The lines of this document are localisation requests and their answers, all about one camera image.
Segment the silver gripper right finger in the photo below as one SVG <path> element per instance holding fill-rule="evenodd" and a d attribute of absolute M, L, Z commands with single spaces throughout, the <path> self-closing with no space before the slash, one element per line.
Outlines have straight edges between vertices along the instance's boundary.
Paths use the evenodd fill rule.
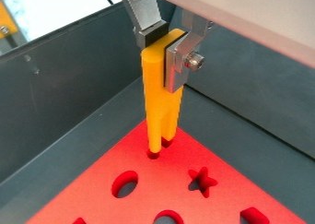
<path fill-rule="evenodd" d="M 165 89 L 169 93 L 174 93 L 184 85 L 189 71 L 197 71 L 202 66 L 204 57 L 197 52 L 197 46 L 213 23 L 184 10 L 181 25 L 188 32 L 181 34 L 165 48 Z"/>

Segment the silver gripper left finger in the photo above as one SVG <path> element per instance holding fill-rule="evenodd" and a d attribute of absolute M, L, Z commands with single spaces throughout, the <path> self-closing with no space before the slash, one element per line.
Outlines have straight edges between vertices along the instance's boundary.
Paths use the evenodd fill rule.
<path fill-rule="evenodd" d="M 145 49 L 168 33 L 156 0 L 121 0 L 133 23 L 133 35 L 140 49 Z"/>

